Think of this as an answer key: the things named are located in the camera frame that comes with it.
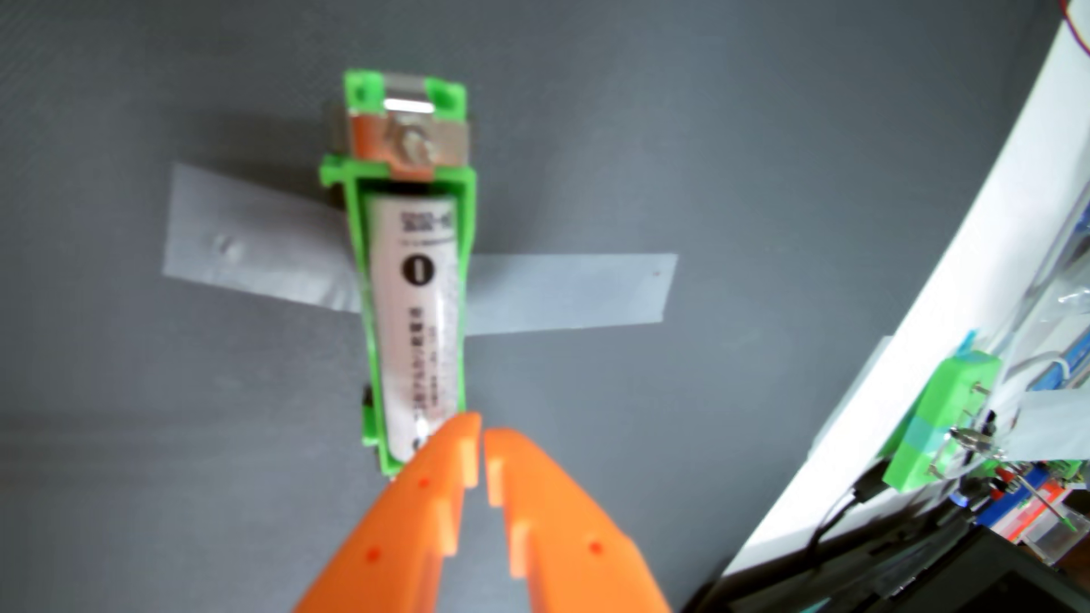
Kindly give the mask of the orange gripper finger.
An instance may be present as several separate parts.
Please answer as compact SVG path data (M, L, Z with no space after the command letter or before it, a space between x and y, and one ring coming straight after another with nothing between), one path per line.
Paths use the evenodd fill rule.
M669 612L634 540L532 438L484 433L487 496L532 612Z
M346 537L295 612L433 612L479 482L481 416L457 414L417 450Z

